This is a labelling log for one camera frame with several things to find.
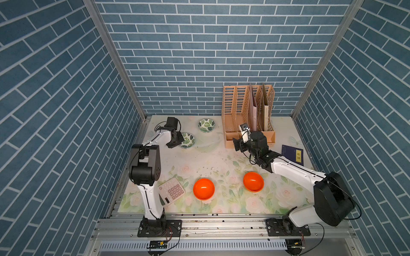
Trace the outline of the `beige desk file organizer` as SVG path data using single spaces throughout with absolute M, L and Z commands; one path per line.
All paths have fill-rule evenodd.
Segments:
M 222 125 L 225 147 L 233 149 L 233 139 L 241 137 L 240 125 L 262 132 L 268 145 L 275 143 L 270 117 L 275 91 L 272 85 L 232 85 L 223 88 Z

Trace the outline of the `dark blue book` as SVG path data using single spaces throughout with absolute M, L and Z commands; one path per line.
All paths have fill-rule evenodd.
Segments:
M 296 148 L 296 147 L 287 146 L 287 145 L 282 145 L 282 148 L 281 148 L 281 154 L 285 158 L 301 166 L 304 165 L 303 153 L 304 151 L 301 148 Z

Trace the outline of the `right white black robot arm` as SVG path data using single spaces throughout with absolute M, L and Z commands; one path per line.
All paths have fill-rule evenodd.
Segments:
M 285 177 L 313 194 L 312 203 L 292 208 L 283 216 L 283 226 L 287 233 L 296 227 L 320 222 L 336 227 L 358 205 L 338 173 L 325 174 L 292 162 L 269 149 L 267 138 L 259 131 L 241 133 L 240 139 L 233 139 L 236 151 L 248 151 L 259 167 Z

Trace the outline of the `green leaf bowl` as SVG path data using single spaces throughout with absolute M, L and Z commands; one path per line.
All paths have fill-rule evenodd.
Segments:
M 215 127 L 215 121 L 211 118 L 203 118 L 198 122 L 200 131 L 204 133 L 211 132 Z
M 195 144 L 195 137 L 191 133 L 183 132 L 182 136 L 184 141 L 180 144 L 181 148 L 188 149 Z

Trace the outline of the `pink calculator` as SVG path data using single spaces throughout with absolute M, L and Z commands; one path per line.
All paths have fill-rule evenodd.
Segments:
M 164 207 L 174 203 L 185 195 L 185 189 L 177 178 L 171 178 L 159 186 L 160 199 Z

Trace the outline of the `right circuit board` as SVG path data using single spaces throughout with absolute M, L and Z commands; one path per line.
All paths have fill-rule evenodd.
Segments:
M 285 251 L 292 256 L 299 255 L 305 248 L 304 243 L 300 239 L 286 239 L 285 242 L 287 246 Z

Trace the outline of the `left green circuit board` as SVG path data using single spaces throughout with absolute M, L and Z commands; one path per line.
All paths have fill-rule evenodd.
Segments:
M 150 241 L 147 247 L 149 250 L 161 250 L 168 248 L 167 241 Z

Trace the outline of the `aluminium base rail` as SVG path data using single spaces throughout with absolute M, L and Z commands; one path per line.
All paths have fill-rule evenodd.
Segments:
M 310 236 L 269 236 L 267 215 L 171 214 L 162 235 L 143 235 L 139 214 L 100 219 L 85 250 L 87 256 L 286 256 L 286 239 L 300 239 L 304 256 L 363 256 L 350 223 L 309 224 Z M 149 250 L 150 241 L 168 248 Z

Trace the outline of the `floral table mat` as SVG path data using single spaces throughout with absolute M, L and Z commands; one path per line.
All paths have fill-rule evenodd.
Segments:
M 303 207 L 313 202 L 313 194 L 299 184 L 252 165 L 248 153 L 228 149 L 224 143 L 222 119 L 214 116 L 215 128 L 200 131 L 200 116 L 180 116 L 182 131 L 194 135 L 195 144 L 160 148 L 161 176 L 158 185 L 177 178 L 185 195 L 165 207 L 166 213 L 229 213 L 229 214 L 285 214 L 293 207 Z M 264 188 L 258 193 L 248 191 L 243 177 L 256 172 L 264 179 Z M 198 200 L 193 194 L 195 182 L 201 178 L 215 185 L 213 197 Z

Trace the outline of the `orange bowl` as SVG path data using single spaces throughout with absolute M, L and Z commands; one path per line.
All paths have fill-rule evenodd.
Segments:
M 214 193 L 215 185 L 207 178 L 197 180 L 193 186 L 193 194 L 200 201 L 207 201 L 211 199 Z
M 243 185 L 248 191 L 258 193 L 264 188 L 264 179 L 256 172 L 248 172 L 243 177 Z

